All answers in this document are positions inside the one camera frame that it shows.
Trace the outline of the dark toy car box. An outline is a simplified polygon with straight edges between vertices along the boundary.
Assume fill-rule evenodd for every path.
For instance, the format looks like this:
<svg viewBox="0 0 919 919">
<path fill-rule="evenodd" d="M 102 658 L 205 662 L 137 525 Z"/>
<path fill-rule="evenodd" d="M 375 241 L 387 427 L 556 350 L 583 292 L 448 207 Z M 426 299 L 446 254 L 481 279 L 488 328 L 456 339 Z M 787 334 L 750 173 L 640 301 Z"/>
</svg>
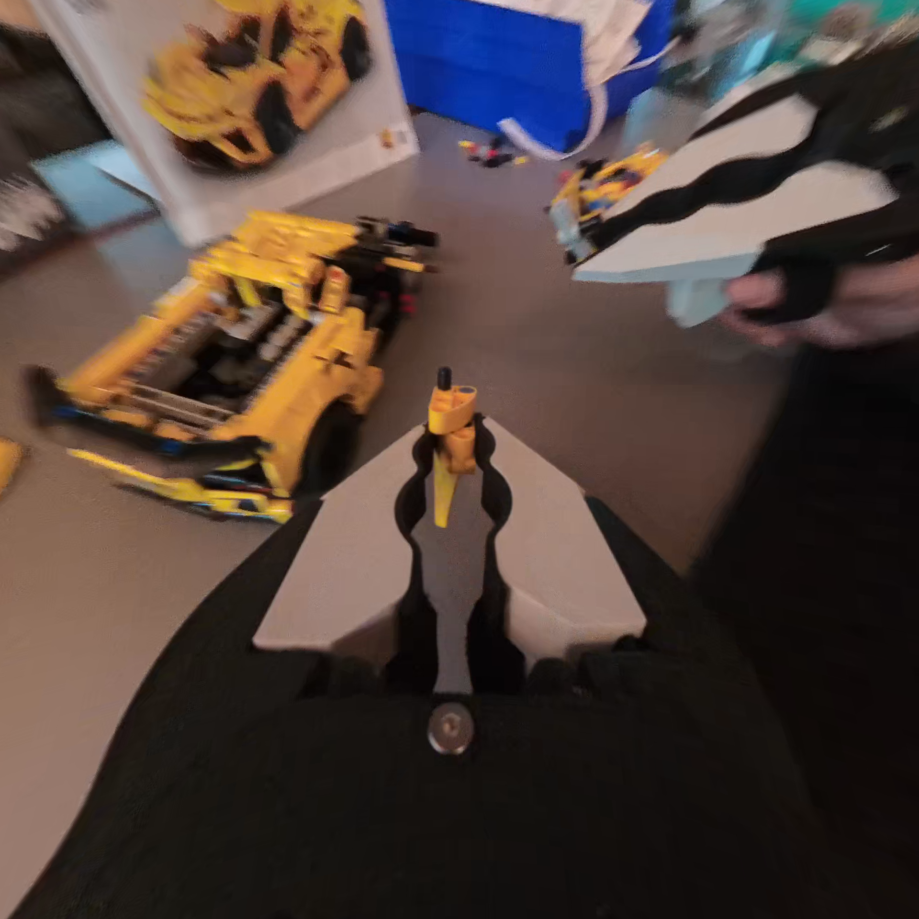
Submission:
<svg viewBox="0 0 919 919">
<path fill-rule="evenodd" d="M 40 29 L 1 26 L 1 275 L 5 280 L 82 236 L 157 217 L 154 201 L 94 163 L 109 129 Z"/>
</svg>

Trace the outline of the scattered small bricks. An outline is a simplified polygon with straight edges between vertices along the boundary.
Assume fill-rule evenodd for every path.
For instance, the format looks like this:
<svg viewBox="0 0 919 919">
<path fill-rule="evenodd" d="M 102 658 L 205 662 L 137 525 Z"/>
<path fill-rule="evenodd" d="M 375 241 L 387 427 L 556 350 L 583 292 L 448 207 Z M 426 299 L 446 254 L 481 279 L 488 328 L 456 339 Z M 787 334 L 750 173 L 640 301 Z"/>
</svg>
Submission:
<svg viewBox="0 0 919 919">
<path fill-rule="evenodd" d="M 528 156 L 507 148 L 501 137 L 494 137 L 487 143 L 463 140 L 458 146 L 469 163 L 485 169 L 521 167 L 529 162 Z"/>
</svg>

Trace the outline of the grey desk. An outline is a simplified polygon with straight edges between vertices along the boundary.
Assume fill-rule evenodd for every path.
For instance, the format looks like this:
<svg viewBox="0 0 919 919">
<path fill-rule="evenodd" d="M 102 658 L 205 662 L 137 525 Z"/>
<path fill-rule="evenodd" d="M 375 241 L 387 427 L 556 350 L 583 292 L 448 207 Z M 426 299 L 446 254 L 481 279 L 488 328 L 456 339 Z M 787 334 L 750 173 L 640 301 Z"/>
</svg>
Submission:
<svg viewBox="0 0 919 919">
<path fill-rule="evenodd" d="M 415 312 L 380 360 L 359 443 L 372 459 L 425 418 L 437 368 L 683 572 L 763 432 L 784 359 L 718 327 L 682 331 L 656 287 L 573 283 L 542 208 L 560 167 L 483 169 L 479 132 L 414 118 L 420 154 L 293 211 L 441 235 Z M 278 530 L 211 521 L 64 452 L 30 422 L 21 371 L 78 367 L 185 273 L 166 222 L 82 238 L 2 283 L 2 436 L 26 460 L 2 499 L 2 917 L 52 859 L 121 718 L 192 611 Z"/>
</svg>

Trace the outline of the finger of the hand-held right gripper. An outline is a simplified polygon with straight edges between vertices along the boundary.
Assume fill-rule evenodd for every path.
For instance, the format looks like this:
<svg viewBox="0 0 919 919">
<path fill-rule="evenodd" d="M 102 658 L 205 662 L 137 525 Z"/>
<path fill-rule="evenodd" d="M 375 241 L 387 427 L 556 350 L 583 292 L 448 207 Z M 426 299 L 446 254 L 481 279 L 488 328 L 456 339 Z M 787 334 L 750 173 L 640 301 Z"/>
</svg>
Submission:
<svg viewBox="0 0 919 919">
<path fill-rule="evenodd" d="M 647 283 L 735 278 L 781 236 L 879 210 L 897 201 L 884 175 L 824 163 L 736 204 L 709 204 L 675 222 L 643 224 L 574 268 L 583 282 Z"/>
<path fill-rule="evenodd" d="M 793 95 L 695 138 L 610 211 L 609 224 L 740 224 L 768 212 L 782 224 L 804 213 L 780 191 L 795 164 L 782 157 L 810 138 L 819 108 Z"/>
</svg>

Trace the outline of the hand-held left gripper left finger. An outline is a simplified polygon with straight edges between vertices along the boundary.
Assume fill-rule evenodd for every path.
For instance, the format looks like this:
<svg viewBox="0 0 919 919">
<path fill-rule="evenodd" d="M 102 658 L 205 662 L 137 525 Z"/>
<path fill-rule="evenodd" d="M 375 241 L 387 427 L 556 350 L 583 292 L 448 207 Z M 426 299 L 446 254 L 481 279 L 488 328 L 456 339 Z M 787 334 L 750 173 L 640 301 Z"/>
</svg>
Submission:
<svg viewBox="0 0 919 919">
<path fill-rule="evenodd" d="M 253 643 L 339 656 L 437 655 L 415 530 L 432 441 L 415 426 L 321 500 Z"/>
</svg>

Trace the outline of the yellow toy brick car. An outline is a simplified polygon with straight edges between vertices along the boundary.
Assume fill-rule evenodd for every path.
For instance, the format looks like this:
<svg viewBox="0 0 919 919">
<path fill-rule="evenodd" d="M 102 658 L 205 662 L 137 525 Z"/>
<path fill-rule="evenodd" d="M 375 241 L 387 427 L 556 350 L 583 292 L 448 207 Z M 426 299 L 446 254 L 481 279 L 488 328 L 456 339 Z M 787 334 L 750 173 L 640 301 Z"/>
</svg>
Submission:
<svg viewBox="0 0 919 919">
<path fill-rule="evenodd" d="M 251 212 L 65 377 L 24 378 L 38 427 L 121 488 L 282 525 L 347 476 L 439 234 L 369 216 Z"/>
</svg>

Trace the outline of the person's right hand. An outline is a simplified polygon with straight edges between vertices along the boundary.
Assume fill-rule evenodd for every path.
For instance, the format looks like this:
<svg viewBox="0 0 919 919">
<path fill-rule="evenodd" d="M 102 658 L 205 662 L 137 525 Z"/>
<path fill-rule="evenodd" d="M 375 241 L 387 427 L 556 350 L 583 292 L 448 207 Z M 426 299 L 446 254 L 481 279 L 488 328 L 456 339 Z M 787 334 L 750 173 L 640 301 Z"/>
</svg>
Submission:
<svg viewBox="0 0 919 919">
<path fill-rule="evenodd" d="M 728 303 L 718 320 L 759 347 L 853 350 L 918 332 L 917 256 L 841 269 L 825 308 L 798 323 L 767 326 L 752 318 L 784 299 L 785 276 L 779 270 L 732 280 L 725 290 Z"/>
</svg>

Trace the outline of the white paper bag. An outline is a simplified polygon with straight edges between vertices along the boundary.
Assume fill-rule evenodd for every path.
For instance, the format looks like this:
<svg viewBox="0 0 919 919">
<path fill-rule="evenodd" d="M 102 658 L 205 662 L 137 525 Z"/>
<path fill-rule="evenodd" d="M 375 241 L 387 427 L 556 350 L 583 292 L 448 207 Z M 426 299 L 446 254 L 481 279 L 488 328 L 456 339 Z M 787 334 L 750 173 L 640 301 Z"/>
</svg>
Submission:
<svg viewBox="0 0 919 919">
<path fill-rule="evenodd" d="M 680 43 L 671 37 L 676 2 L 497 1 L 493 5 L 557 19 L 581 29 L 581 76 L 589 102 L 583 137 L 570 149 L 561 151 L 538 141 L 516 119 L 498 122 L 499 131 L 520 152 L 545 162 L 560 163 L 584 152 L 608 120 L 609 84 L 618 77 L 655 67 Z"/>
</svg>

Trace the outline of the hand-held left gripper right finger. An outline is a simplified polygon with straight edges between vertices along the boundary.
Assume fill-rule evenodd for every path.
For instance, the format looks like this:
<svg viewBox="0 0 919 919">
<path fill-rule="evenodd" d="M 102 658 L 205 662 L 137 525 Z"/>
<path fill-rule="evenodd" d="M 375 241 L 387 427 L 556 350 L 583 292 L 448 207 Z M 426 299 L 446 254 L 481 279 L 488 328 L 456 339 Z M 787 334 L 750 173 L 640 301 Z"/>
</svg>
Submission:
<svg viewBox="0 0 919 919">
<path fill-rule="evenodd" d="M 578 657 L 647 619 L 580 486 L 506 428 L 476 420 L 490 523 L 474 629 L 523 657 Z"/>
</svg>

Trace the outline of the pile of loose bricks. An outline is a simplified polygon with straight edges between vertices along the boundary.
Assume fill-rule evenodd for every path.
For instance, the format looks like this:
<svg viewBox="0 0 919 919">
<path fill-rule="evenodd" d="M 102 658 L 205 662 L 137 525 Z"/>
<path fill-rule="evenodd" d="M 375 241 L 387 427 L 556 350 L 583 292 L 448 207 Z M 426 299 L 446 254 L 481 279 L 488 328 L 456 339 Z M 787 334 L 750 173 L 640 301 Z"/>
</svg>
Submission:
<svg viewBox="0 0 919 919">
<path fill-rule="evenodd" d="M 660 148 L 640 144 L 623 159 L 580 160 L 575 169 L 562 174 L 559 187 L 544 211 L 566 265 L 575 266 L 595 251 L 591 234 L 603 223 L 607 212 L 668 158 Z"/>
</svg>

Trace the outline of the white instruction booklet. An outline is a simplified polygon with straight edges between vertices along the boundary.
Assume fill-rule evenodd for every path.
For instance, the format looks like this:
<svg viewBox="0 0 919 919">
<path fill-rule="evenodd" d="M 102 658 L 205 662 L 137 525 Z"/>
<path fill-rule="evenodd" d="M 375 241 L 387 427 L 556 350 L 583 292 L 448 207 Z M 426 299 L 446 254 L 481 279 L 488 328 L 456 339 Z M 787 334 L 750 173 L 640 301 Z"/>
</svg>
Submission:
<svg viewBox="0 0 919 919">
<path fill-rule="evenodd" d="M 32 2 L 196 247 L 418 151 L 383 2 Z"/>
</svg>

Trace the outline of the person's fleece-lined black jacket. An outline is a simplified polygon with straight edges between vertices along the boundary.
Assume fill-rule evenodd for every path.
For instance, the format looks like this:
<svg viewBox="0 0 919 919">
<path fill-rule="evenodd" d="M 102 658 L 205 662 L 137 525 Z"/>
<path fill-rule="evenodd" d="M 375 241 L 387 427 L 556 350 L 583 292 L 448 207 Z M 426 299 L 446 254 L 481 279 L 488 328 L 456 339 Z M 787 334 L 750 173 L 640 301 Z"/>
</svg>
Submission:
<svg viewBox="0 0 919 919">
<path fill-rule="evenodd" d="M 807 348 L 694 565 L 786 732 L 859 917 L 917 917 L 917 338 Z"/>
</svg>

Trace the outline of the small yellow brick assembly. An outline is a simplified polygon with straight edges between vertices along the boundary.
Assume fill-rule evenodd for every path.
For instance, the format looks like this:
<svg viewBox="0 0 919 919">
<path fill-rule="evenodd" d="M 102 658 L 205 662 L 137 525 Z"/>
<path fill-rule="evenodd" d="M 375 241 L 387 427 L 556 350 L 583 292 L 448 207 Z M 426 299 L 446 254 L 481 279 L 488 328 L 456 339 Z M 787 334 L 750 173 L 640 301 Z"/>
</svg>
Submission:
<svg viewBox="0 0 919 919">
<path fill-rule="evenodd" d="M 437 371 L 428 405 L 428 430 L 434 446 L 434 523 L 446 528 L 459 480 L 472 475 L 475 459 L 478 390 L 455 385 L 450 367 Z"/>
</svg>

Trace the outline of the blue bag with paper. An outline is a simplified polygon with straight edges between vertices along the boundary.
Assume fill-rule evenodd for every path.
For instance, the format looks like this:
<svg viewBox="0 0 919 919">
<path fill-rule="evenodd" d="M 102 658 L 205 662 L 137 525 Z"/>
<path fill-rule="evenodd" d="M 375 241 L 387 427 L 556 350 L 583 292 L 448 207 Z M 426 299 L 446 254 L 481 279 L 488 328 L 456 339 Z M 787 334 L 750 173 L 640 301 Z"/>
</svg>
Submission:
<svg viewBox="0 0 919 919">
<path fill-rule="evenodd" d="M 589 102 L 578 26 L 493 2 L 386 1 L 384 7 L 411 106 L 493 132 L 513 118 L 561 151 L 583 137 Z M 661 60 L 609 84 L 607 121 L 651 87 L 660 66 Z"/>
</svg>

